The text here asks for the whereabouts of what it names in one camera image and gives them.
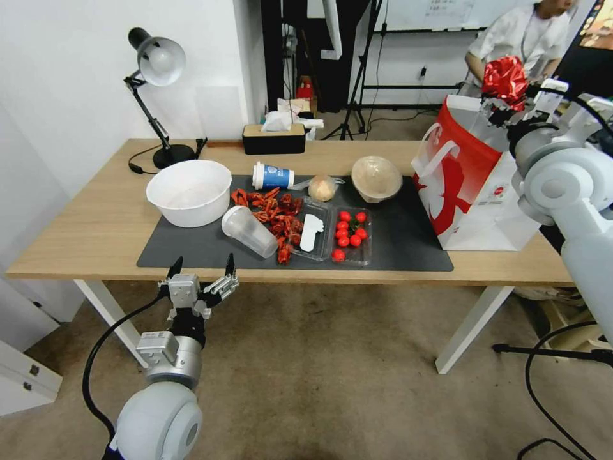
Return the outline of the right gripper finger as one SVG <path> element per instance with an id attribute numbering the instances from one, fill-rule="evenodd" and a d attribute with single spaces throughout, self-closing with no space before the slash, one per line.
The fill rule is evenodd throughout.
<path id="1" fill-rule="evenodd" d="M 481 98 L 480 114 L 489 126 L 500 128 L 507 125 L 513 117 L 513 109 L 499 98 L 483 96 Z"/>
<path id="2" fill-rule="evenodd" d="M 526 93 L 525 93 L 525 105 L 524 105 L 524 109 L 525 109 L 525 114 L 524 114 L 524 120 L 527 121 L 529 119 L 540 119 L 542 118 L 542 111 L 540 109 L 537 109 L 537 102 L 536 102 L 536 98 L 538 96 L 538 94 L 540 93 L 540 89 L 541 89 L 541 82 L 530 82 L 527 89 L 526 89 Z"/>

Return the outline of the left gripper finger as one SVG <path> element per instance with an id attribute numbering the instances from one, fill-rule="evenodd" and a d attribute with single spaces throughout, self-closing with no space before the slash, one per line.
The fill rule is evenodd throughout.
<path id="1" fill-rule="evenodd" d="M 183 256 L 179 256 L 174 264 L 169 268 L 166 278 L 158 283 L 158 299 L 170 298 L 169 282 L 173 276 L 180 274 L 183 267 Z"/>
<path id="2" fill-rule="evenodd" d="M 211 283 L 201 283 L 201 300 L 206 307 L 215 307 L 231 295 L 238 286 L 234 254 L 231 252 L 227 259 L 224 276 Z"/>

